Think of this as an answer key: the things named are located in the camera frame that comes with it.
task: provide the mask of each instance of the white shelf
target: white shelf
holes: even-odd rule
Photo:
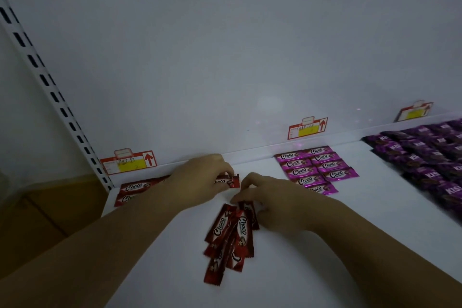
[[[363,142],[333,146],[360,175],[339,181],[333,195],[440,269],[462,281],[462,227]],[[285,175],[275,159],[233,166],[241,178],[254,171]],[[103,214],[113,209],[112,190]],[[316,235],[286,238],[254,233],[255,258],[242,273],[226,270],[221,287],[204,284],[204,237],[235,190],[180,213],[149,247],[108,307],[361,307],[355,283]]]

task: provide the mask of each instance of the right hand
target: right hand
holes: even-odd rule
[[[329,221],[339,202],[325,195],[306,190],[289,180],[277,179],[251,172],[241,184],[241,191],[231,199],[258,201],[266,210],[258,212],[258,222],[275,231],[310,230]]]

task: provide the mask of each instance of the hand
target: hand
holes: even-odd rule
[[[190,159],[173,171],[163,187],[184,210],[211,200],[216,194],[229,189],[227,183],[215,183],[220,173],[234,175],[231,165],[220,154]]]
[[[306,190],[289,180],[250,173],[231,202],[258,201],[267,209],[258,212],[258,222],[269,230],[311,230],[334,214],[338,201]]]

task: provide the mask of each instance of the yellow label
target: yellow label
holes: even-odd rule
[[[134,158],[123,158],[121,160],[117,160],[117,165],[119,166],[119,170],[121,172],[129,172],[134,171],[136,169],[143,169],[146,168],[146,162],[144,159],[134,159]]]
[[[415,110],[415,111],[409,112],[406,116],[406,119],[418,118],[418,117],[422,117],[423,115],[424,115],[424,110],[422,109]]]
[[[312,125],[311,127],[306,127],[306,128],[300,129],[298,131],[298,137],[305,136],[305,135],[310,135],[310,134],[316,134],[318,129],[319,129],[319,124]]]

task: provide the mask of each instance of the white wall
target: white wall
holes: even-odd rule
[[[93,171],[0,26],[0,171],[14,190]]]

